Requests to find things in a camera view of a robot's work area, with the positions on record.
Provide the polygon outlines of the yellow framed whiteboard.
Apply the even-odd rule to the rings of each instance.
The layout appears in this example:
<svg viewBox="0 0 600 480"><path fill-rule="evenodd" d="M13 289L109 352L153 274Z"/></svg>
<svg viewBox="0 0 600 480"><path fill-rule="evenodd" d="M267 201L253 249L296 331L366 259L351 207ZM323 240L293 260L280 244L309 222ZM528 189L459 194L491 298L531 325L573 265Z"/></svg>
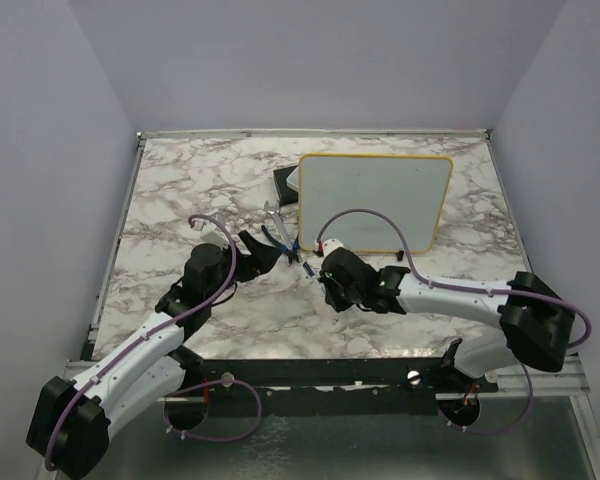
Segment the yellow framed whiteboard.
<svg viewBox="0 0 600 480"><path fill-rule="evenodd" d="M412 254L435 241L454 163L445 156L308 153L298 162L298 230L302 249L335 238L357 253L397 253L404 234Z"/></svg>

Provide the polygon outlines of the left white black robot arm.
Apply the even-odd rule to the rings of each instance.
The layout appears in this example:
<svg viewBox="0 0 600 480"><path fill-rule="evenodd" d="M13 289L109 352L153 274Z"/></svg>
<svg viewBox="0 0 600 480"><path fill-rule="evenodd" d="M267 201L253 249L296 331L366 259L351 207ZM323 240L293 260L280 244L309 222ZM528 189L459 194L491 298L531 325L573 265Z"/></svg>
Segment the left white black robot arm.
<svg viewBox="0 0 600 480"><path fill-rule="evenodd" d="M186 395L200 385L197 356L184 343L210 318L229 287L268 273L281 253L241 231L233 244L195 246L181 277L153 313L102 360L71 379L55 376L41 389L27 445L47 467L70 479L86 477L113 437L159 397Z"/></svg>

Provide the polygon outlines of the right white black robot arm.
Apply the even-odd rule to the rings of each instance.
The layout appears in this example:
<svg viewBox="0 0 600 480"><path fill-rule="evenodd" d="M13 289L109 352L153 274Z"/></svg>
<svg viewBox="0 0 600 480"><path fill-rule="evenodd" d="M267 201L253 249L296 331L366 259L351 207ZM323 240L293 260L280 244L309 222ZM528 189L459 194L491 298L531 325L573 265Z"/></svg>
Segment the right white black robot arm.
<svg viewBox="0 0 600 480"><path fill-rule="evenodd" d="M453 341L439 367L441 383L461 391L485 373L521 363L557 373L569 348L574 315L538 276L510 281L419 277L410 267L379 270L332 239L323 244L319 280L325 301L341 312L356 305L377 314L436 314L488 326L474 339Z"/></svg>

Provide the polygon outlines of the blue whiteboard marker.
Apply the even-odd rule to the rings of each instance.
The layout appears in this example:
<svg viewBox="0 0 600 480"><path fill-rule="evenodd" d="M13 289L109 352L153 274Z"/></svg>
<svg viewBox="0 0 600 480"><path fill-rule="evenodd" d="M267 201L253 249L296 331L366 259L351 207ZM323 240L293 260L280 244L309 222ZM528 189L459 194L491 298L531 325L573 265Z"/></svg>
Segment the blue whiteboard marker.
<svg viewBox="0 0 600 480"><path fill-rule="evenodd" d="M307 274L308 278L311 278L311 279L315 278L315 272L308 262L303 262L302 267L303 267L305 273Z"/></svg>

